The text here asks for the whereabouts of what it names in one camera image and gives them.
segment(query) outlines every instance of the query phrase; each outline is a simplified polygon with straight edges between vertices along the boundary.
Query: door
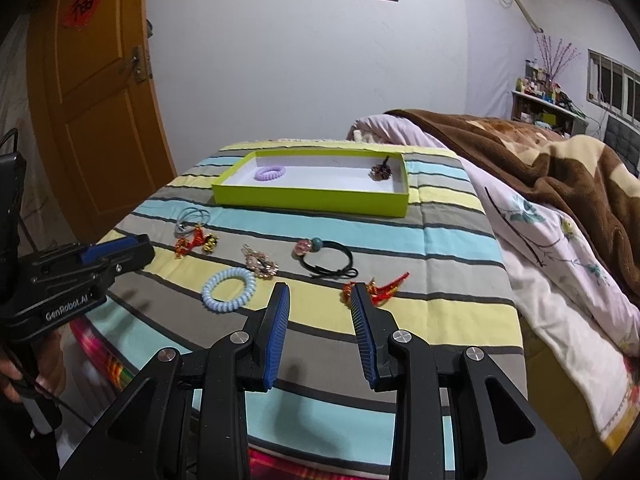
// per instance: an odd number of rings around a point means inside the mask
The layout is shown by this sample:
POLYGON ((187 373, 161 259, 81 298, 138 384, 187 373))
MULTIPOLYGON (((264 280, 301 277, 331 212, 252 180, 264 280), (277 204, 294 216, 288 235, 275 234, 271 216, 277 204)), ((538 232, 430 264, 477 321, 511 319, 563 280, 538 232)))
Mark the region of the door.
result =
POLYGON ((47 0, 31 17, 28 85, 40 154, 79 239, 99 239, 175 176, 145 0, 47 0))

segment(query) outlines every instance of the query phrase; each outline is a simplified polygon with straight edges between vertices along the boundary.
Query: window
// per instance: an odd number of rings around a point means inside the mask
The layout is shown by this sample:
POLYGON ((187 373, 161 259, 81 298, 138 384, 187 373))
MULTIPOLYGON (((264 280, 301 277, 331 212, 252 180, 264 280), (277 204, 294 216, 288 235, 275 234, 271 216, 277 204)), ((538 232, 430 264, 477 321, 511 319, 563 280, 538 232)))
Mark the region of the window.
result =
POLYGON ((591 50, 587 99, 623 121, 640 125, 640 73, 591 50))

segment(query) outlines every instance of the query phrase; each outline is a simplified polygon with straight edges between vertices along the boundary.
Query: black hair tie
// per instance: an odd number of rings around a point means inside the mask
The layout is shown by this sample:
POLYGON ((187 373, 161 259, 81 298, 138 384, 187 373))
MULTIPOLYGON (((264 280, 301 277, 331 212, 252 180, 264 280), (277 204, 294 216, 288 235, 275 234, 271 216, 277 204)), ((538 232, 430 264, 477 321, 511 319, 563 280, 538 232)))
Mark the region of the black hair tie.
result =
POLYGON ((300 258, 300 265, 305 267, 309 272, 316 274, 318 276, 322 276, 323 278, 356 278, 358 275, 358 269, 353 267, 353 254, 348 247, 345 247, 338 242, 332 242, 331 240, 321 240, 320 238, 313 238, 312 240, 308 240, 304 238, 303 240, 299 240, 296 244, 295 249, 293 249, 294 254, 300 258), (308 252, 317 253, 323 247, 329 247, 331 249, 337 249, 341 253, 345 254, 349 259, 349 263, 341 269, 331 270, 325 269, 320 266, 312 266, 306 263, 305 254, 308 252))

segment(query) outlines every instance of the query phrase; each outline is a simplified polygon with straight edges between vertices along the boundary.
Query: metal screw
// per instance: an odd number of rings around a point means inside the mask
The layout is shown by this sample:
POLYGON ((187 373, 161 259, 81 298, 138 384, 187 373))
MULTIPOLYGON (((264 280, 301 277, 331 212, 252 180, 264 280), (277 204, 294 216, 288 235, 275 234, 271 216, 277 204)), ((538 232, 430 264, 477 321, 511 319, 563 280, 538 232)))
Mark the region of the metal screw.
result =
POLYGON ((158 359, 163 363, 173 361, 175 358, 175 350, 173 348, 163 348, 158 352, 158 359))
POLYGON ((472 361, 482 361, 482 359, 484 359, 484 352, 477 346, 470 346, 466 349, 466 356, 472 361))
POLYGON ((406 330, 396 330, 394 332, 394 339, 399 343, 408 343, 411 341, 411 334, 406 330))
POLYGON ((249 335, 247 332, 242 332, 241 330, 238 332, 233 332, 231 335, 231 342, 235 343, 237 345, 240 345, 242 343, 246 343, 247 341, 249 341, 249 335))

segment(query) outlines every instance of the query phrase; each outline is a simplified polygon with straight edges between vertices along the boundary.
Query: teal bead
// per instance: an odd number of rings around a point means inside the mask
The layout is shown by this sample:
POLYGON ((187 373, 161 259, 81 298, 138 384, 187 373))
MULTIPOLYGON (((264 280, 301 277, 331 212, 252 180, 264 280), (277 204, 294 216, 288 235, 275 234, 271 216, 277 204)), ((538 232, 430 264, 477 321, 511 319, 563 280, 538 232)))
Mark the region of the teal bead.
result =
POLYGON ((320 249, 322 249, 322 240, 320 238, 313 238, 311 240, 311 250, 317 253, 320 249))

